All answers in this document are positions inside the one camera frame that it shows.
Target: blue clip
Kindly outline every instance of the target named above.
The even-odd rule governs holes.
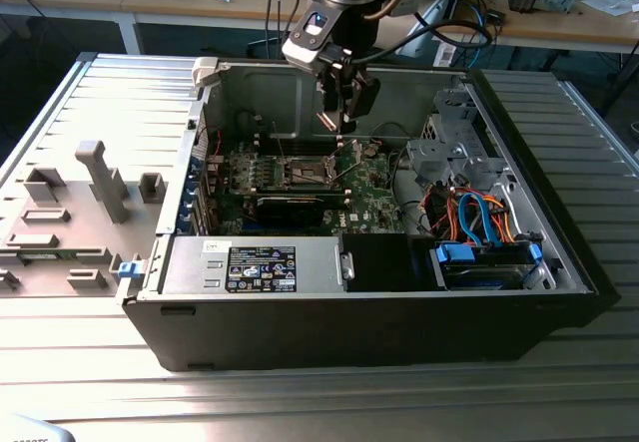
[[[202,165],[203,165],[203,162],[202,160],[200,160],[200,158],[196,158],[195,156],[191,155],[191,158],[189,159],[189,166],[193,168],[193,171],[201,170]]]
[[[442,244],[435,253],[437,260],[442,262],[475,262],[472,247],[466,244]]]
[[[130,277],[131,279],[141,279],[144,277],[143,260],[133,260],[131,262],[121,262],[118,267],[118,277]]]
[[[537,244],[531,244],[528,247],[528,251],[530,252],[530,255],[532,255],[532,258],[535,260],[537,264],[541,262],[541,260],[543,259],[541,247],[539,247]]]

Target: gray plastic panel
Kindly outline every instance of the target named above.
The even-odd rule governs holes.
[[[98,55],[82,63],[0,189],[0,238],[14,233],[54,234],[60,249],[105,247],[122,260],[135,253],[148,256],[161,205],[144,204],[138,181],[144,173],[159,173],[171,183],[191,104],[197,100],[191,81],[194,61]],[[89,172],[75,158],[85,140],[104,143],[107,166],[117,168],[127,185],[124,206],[129,218],[124,223],[111,223],[104,204],[89,188]],[[36,208],[22,184],[33,168],[55,168],[66,183],[52,189],[58,200],[53,209],[66,210],[66,221],[21,218],[25,210]],[[111,295],[118,280],[109,272],[110,263],[108,257],[99,263],[39,259],[24,266],[7,265],[21,283],[0,297]],[[74,288],[67,281],[70,269],[99,269],[108,287]]]

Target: red wire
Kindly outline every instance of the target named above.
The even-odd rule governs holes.
[[[213,153],[213,156],[217,156],[220,153],[221,147],[222,147],[222,132],[218,130],[218,146],[216,147],[216,151]]]
[[[430,228],[431,229],[435,229],[438,225],[440,225],[443,220],[445,220],[446,218],[448,218],[448,214],[443,215],[441,218],[439,218],[439,220],[437,220],[437,222],[435,224],[433,224]]]

